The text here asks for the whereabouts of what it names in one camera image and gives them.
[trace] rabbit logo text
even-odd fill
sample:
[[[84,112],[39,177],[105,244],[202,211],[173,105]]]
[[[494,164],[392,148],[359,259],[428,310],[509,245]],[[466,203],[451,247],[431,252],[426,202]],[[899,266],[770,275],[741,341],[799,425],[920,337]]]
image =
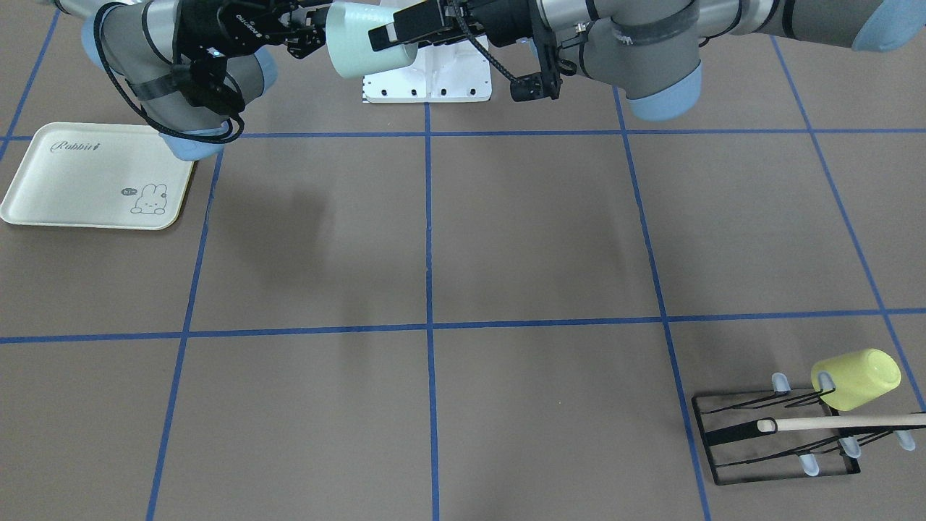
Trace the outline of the rabbit logo text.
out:
[[[93,143],[71,143],[69,141],[58,141],[48,149],[52,154],[62,150],[96,150],[100,144]]]
[[[168,186],[166,184],[146,184],[142,194],[135,201],[132,213],[162,215],[168,205]]]

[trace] black strap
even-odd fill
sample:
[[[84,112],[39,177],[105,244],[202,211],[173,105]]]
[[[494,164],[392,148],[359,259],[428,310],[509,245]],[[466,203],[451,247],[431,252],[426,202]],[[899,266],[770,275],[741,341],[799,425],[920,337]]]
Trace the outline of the black strap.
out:
[[[622,25],[613,22],[614,36],[623,45],[651,45],[665,42],[688,31],[697,23],[697,0],[674,15],[642,25]]]
[[[795,37],[795,3],[795,0],[785,0],[784,11],[782,11],[782,31],[792,40],[797,40]]]
[[[170,74],[155,78],[150,82],[129,83],[129,88],[139,101],[148,101],[177,92],[177,87]]]
[[[588,9],[588,16],[591,17],[592,21],[601,18],[598,15],[598,8],[594,6],[594,0],[585,0],[585,8]]]

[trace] light blue rack peg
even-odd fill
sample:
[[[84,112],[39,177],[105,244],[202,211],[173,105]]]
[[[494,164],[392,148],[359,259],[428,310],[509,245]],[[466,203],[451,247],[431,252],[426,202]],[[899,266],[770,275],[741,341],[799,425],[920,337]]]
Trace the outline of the light blue rack peg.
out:
[[[797,456],[801,460],[801,466],[804,467],[804,474],[814,477],[820,473],[820,464],[817,463],[817,457],[813,454],[801,454]]]
[[[820,390],[831,390],[836,388],[836,384],[832,381],[832,375],[826,371],[820,371],[817,373],[817,379],[820,381]]]
[[[839,444],[843,446],[843,451],[845,455],[858,459],[862,456],[862,448],[858,445],[858,440],[853,436],[847,436],[845,438],[839,439]]]
[[[897,439],[900,441],[900,446],[904,448],[904,451],[916,450],[917,442],[913,439],[913,435],[910,434],[910,431],[896,430],[894,434],[897,434]]]
[[[771,376],[771,388],[775,389],[776,393],[791,392],[791,384],[788,383],[788,377],[784,373],[775,373]]]

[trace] white tray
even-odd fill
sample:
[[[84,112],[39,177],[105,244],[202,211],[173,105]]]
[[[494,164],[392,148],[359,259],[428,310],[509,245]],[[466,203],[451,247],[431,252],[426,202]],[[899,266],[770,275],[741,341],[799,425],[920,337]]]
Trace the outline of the white tray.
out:
[[[180,214],[193,163],[140,125],[48,123],[0,204],[11,224],[163,230]]]

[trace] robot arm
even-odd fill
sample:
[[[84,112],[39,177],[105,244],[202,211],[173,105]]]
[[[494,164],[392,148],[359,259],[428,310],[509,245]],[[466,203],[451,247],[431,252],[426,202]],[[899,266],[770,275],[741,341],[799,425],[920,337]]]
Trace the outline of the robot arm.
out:
[[[315,0],[46,3],[85,18],[82,41],[91,60],[181,159],[215,154],[240,135],[240,112],[276,78],[264,45],[285,44],[294,57],[324,45],[312,19]]]
[[[239,113],[276,76],[264,45],[285,44],[297,58],[325,45],[330,3],[40,1],[86,19],[91,59],[117,87],[115,74],[125,77],[139,114],[183,159],[216,153],[240,134]],[[556,99],[561,76],[580,74],[620,87],[638,117],[661,121],[696,102],[698,47],[712,38],[764,32],[887,51],[924,24],[923,0],[423,0],[395,12],[392,23],[372,30],[348,24],[339,32],[362,32],[371,54],[469,40],[511,81],[516,101]],[[530,38],[540,71],[515,77],[481,48],[482,34],[495,46]]]
[[[454,16],[459,11],[463,17]],[[924,24],[921,0],[425,0],[395,13],[370,39],[381,49],[476,31],[495,46],[532,38],[541,71],[512,78],[501,70],[516,100],[556,98],[560,75],[578,73],[620,87],[637,117],[662,121],[697,101],[698,47],[712,38],[764,32],[883,52]]]

